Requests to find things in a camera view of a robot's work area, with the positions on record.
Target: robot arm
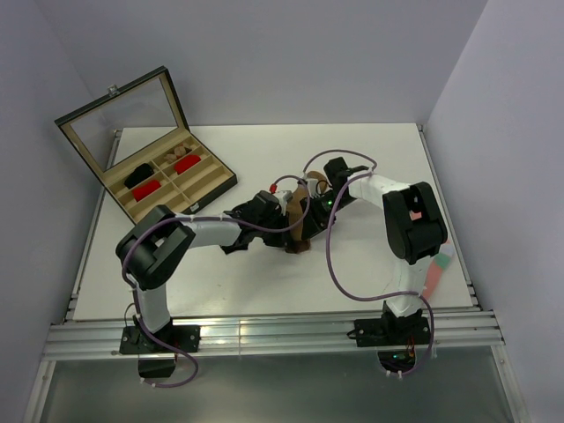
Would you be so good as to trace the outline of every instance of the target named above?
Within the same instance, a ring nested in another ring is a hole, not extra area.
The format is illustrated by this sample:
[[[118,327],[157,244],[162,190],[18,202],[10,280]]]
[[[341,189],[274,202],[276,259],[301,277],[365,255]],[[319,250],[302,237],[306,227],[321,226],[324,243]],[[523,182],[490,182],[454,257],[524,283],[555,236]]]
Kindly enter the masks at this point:
[[[408,185],[372,174],[352,182],[349,195],[384,211],[388,244],[396,256],[396,289],[421,293],[433,256],[448,237],[431,186],[426,182]],[[413,295],[386,302],[395,317],[413,315],[420,309],[420,301]]]
[[[342,158],[337,158],[330,160],[323,170],[331,189],[319,194],[315,192],[313,183],[308,184],[310,208],[302,222],[302,239],[310,239],[327,228],[337,193],[349,179],[359,172],[365,172],[367,168],[349,168]],[[221,216],[223,219],[235,218],[270,229],[283,229],[288,227],[286,203],[289,198],[287,191],[261,191],[249,202]],[[349,185],[339,209],[356,199],[368,201],[384,211],[388,243],[397,258],[395,279],[398,291],[420,293],[432,256],[439,252],[441,244],[447,240],[447,229],[431,187],[425,182],[408,185],[372,174]],[[302,210],[305,210],[306,202],[307,199],[301,200]],[[270,234],[233,221],[218,221],[218,217],[198,216],[194,221],[180,221],[186,218],[176,215],[166,206],[157,206],[116,248],[122,264],[135,279],[134,298],[146,328],[157,339],[169,344],[173,324],[167,308],[166,282],[188,249],[220,245],[229,253],[247,249],[255,237],[262,238],[267,246],[273,247],[284,247],[291,241],[287,232]],[[137,240],[166,219],[170,219],[169,223],[138,243],[130,260],[124,263]],[[382,319],[386,322],[386,333],[394,334],[389,336],[390,345],[401,345],[393,343],[403,340],[424,319],[421,317],[419,299],[403,295],[386,301]]]

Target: white table surface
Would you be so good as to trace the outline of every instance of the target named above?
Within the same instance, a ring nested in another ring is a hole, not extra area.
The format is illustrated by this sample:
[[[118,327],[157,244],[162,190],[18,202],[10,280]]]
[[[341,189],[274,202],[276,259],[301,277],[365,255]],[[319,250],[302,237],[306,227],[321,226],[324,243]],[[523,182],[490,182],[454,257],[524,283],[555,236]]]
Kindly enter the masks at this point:
[[[282,174],[301,174],[317,152],[346,148],[374,157],[378,172],[401,182],[434,179],[415,124],[332,124],[194,127],[193,133],[233,169],[239,183],[199,214],[229,210],[268,189]],[[124,131],[121,145],[125,144]],[[323,171],[331,157],[314,162]],[[362,159],[345,156],[355,166]],[[282,182],[293,189],[295,182]],[[106,194],[100,209],[80,285],[75,320],[117,319],[131,303],[121,279],[115,246],[132,224]],[[393,292],[392,253],[386,241],[382,211],[360,201],[338,214],[332,257],[339,280],[362,296]],[[225,256],[219,247],[190,250],[167,283],[172,315],[230,316],[381,310],[382,302],[347,299],[333,285],[324,254],[325,235],[312,249],[289,255],[255,240],[249,251]],[[455,256],[431,298],[434,308],[471,306],[461,265]]]

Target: metal rail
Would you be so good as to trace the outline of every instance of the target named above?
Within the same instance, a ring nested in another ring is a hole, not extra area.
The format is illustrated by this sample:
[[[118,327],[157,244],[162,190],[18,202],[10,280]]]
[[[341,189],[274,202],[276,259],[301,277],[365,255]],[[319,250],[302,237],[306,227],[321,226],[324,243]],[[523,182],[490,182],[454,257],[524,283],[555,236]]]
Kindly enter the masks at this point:
[[[356,344],[346,337],[346,332],[353,328],[354,320],[371,317],[375,317],[375,313],[174,319],[174,324],[201,326],[202,339],[196,356],[335,353],[358,351]],[[52,326],[42,359],[136,360],[137,356],[122,356],[118,352],[122,329],[123,321],[67,322]],[[435,313],[435,341],[436,347],[504,344],[491,311]],[[379,349],[393,350],[396,347]]]

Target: white wall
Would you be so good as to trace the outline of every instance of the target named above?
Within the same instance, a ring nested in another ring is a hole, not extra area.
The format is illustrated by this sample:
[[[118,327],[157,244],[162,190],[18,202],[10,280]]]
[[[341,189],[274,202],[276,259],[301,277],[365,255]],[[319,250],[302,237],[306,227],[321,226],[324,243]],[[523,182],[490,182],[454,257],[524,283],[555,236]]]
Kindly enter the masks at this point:
[[[71,294],[97,182],[53,124],[91,100],[32,0],[0,6],[0,420],[20,421]]]
[[[490,0],[427,141],[534,421],[564,415],[564,2]]]
[[[486,0],[36,0],[94,96],[162,64],[192,124],[424,122]]]

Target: red cushion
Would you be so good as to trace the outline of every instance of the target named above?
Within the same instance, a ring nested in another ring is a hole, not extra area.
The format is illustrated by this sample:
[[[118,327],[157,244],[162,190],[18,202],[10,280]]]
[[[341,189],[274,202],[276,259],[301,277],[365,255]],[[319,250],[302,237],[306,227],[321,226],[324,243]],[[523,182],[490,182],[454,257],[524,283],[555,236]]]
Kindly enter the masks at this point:
[[[151,194],[152,192],[156,191],[159,188],[160,188],[160,182],[153,180],[146,183],[145,185],[141,185],[140,187],[133,189],[131,192],[133,192],[133,197],[137,201],[141,201],[143,198],[147,197],[149,194]]]
[[[196,156],[195,154],[188,154],[182,160],[178,160],[178,162],[174,165],[174,170],[177,174],[181,174],[182,172],[193,167],[200,160],[200,156]]]

